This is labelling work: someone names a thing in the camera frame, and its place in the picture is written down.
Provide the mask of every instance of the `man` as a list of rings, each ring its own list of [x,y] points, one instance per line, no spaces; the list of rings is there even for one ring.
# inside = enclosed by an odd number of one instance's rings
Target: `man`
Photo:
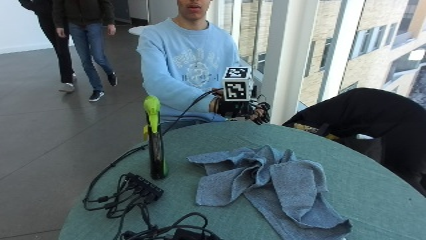
[[[284,126],[294,124],[317,130],[328,126],[340,138],[382,138],[381,164],[426,197],[426,110],[409,98],[357,88],[300,111]]]
[[[216,114],[221,91],[192,106],[205,92],[221,88],[227,67],[240,66],[230,35],[207,21],[209,5],[211,0],[177,0],[177,16],[145,27],[140,34],[144,88],[160,100],[163,130],[225,121]]]
[[[112,86],[117,77],[104,54],[103,22],[108,24],[108,34],[116,34],[113,6],[109,0],[53,0],[53,21],[57,35],[67,38],[65,28],[76,45],[83,68],[93,88],[89,101],[96,102],[104,96],[104,87],[93,66],[101,66]]]
[[[44,32],[45,37],[52,43],[59,61],[59,71],[63,83],[63,88],[59,91],[72,93],[75,91],[73,82],[76,81],[76,75],[72,69],[72,61],[68,48],[69,38],[68,36],[60,38],[56,35],[56,28],[52,18],[52,0],[19,0],[19,2],[25,9],[33,11],[37,15],[40,28]],[[68,27],[64,28],[64,32],[68,34]]]

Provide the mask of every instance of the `light blue sweatshirt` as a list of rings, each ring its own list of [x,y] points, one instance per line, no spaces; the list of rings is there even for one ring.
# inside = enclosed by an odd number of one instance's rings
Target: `light blue sweatshirt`
[[[148,26],[140,34],[144,88],[161,103],[161,120],[173,121],[193,101],[212,88],[223,87],[227,67],[240,66],[230,35],[209,23],[205,30],[187,30],[172,19]],[[213,95],[208,95],[181,120],[224,121],[209,113]]]

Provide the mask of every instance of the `black and white marker cube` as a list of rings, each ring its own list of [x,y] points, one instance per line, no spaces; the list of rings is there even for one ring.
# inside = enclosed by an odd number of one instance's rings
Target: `black and white marker cube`
[[[223,84],[225,101],[249,101],[253,89],[252,68],[228,67]]]

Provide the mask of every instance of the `tiled floor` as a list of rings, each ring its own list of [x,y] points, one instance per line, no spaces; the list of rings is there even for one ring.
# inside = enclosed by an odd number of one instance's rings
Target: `tiled floor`
[[[93,177],[141,141],[145,117],[137,37],[107,37],[119,77],[92,93],[72,47],[77,90],[63,94],[52,49],[0,55],[0,239],[56,240]]]

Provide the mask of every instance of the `gray towel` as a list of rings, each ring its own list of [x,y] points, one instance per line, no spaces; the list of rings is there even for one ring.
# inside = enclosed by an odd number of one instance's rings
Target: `gray towel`
[[[342,239],[352,225],[334,211],[322,166],[264,146],[188,157],[204,164],[196,202],[225,206],[241,194],[264,214],[282,239]]]

